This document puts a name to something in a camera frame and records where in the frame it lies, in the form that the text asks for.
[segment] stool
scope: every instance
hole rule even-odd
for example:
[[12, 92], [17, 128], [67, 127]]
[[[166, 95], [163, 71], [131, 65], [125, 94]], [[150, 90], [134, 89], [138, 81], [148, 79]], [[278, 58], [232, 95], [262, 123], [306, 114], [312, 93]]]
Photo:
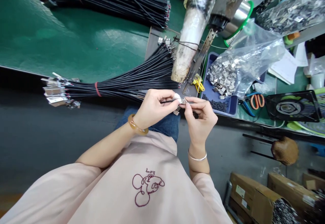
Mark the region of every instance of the stool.
[[267, 157], [267, 158], [270, 158], [270, 159], [273, 159], [276, 161], [280, 161], [284, 165], [292, 165], [298, 159], [298, 153], [299, 153], [298, 145], [294, 140], [292, 140], [288, 137], [282, 137], [278, 141], [271, 141], [271, 140], [259, 138], [259, 137], [248, 135], [248, 134], [243, 134], [243, 136], [272, 145], [271, 153], [272, 153], [273, 157], [265, 155], [265, 154], [261, 154], [256, 151], [251, 151], [251, 153], [253, 153], [253, 154], [257, 154], [257, 155], [264, 156], [264, 157]]
[[325, 145], [310, 143], [310, 146], [317, 149], [316, 155], [325, 157]]

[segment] jeans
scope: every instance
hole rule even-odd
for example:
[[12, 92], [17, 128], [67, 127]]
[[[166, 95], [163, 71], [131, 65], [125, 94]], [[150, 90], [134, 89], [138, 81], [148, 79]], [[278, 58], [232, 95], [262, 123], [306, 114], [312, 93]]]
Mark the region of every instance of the jeans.
[[[117, 123], [115, 130], [123, 126], [125, 123], [127, 123], [129, 115], [136, 114], [138, 109], [139, 107], [134, 105], [128, 106], [124, 112], [123, 117]], [[180, 121], [180, 115], [177, 116], [173, 113], [170, 113], [161, 121], [149, 127], [149, 130], [162, 133], [168, 137], [172, 137], [175, 140], [175, 142], [177, 142], [179, 121]]]

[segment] woman's right hand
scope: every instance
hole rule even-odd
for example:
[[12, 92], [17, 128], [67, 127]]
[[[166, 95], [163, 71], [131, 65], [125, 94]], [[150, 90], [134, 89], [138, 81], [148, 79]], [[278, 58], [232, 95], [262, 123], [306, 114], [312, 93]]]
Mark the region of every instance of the woman's right hand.
[[[185, 108], [185, 117], [189, 125], [191, 143], [194, 145], [204, 145], [213, 126], [217, 123], [218, 117], [213, 112], [209, 101], [196, 98], [185, 97], [188, 102], [186, 105], [179, 106]], [[193, 116], [193, 111], [199, 115], [198, 119]]]

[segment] woman's left hand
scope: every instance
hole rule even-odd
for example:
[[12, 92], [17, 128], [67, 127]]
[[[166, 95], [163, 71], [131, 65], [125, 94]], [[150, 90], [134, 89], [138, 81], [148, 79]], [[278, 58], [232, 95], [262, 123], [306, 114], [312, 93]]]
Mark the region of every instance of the woman's left hand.
[[175, 95], [173, 90], [168, 89], [149, 89], [133, 121], [140, 129], [146, 129], [169, 113], [177, 109], [179, 101], [161, 104], [160, 102], [172, 100]]

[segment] black fan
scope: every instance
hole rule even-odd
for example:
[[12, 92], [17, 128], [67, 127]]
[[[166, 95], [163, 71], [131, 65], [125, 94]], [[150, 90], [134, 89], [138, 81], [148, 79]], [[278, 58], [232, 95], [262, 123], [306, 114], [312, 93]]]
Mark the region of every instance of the black fan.
[[273, 120], [319, 122], [322, 118], [314, 90], [269, 95], [265, 103]]

